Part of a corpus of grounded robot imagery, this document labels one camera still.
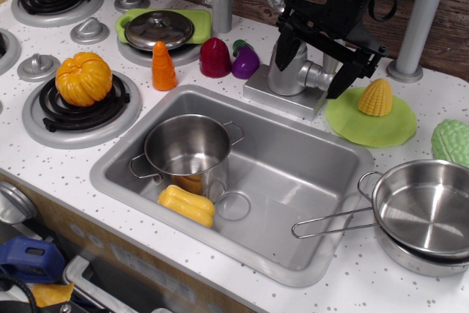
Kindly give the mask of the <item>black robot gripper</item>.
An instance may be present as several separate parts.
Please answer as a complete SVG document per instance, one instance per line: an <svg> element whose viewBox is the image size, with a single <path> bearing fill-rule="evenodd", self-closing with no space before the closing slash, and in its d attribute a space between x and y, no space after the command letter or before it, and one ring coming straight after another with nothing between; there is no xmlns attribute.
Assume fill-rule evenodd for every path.
<svg viewBox="0 0 469 313"><path fill-rule="evenodd" d="M357 79L372 76L388 49L364 26L362 20L347 34L321 21L326 6L306 0L285 0L278 17L280 36L275 63L284 71L295 58L301 43L312 45L342 63L328 87L327 99L336 99Z"/></svg>

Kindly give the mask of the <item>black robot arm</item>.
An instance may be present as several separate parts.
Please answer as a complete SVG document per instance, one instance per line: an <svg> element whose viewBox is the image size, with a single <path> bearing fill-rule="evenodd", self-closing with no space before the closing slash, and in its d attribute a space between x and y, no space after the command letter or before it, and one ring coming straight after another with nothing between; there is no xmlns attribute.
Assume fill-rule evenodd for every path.
<svg viewBox="0 0 469 313"><path fill-rule="evenodd" d="M371 77L388 49L366 29L363 17L377 22L391 19L397 8L384 17L374 13L375 0L285 0L278 17L280 36L273 66L280 72L290 68L302 44L308 43L341 62L338 73L324 88L329 99L338 98L356 79Z"/></svg>

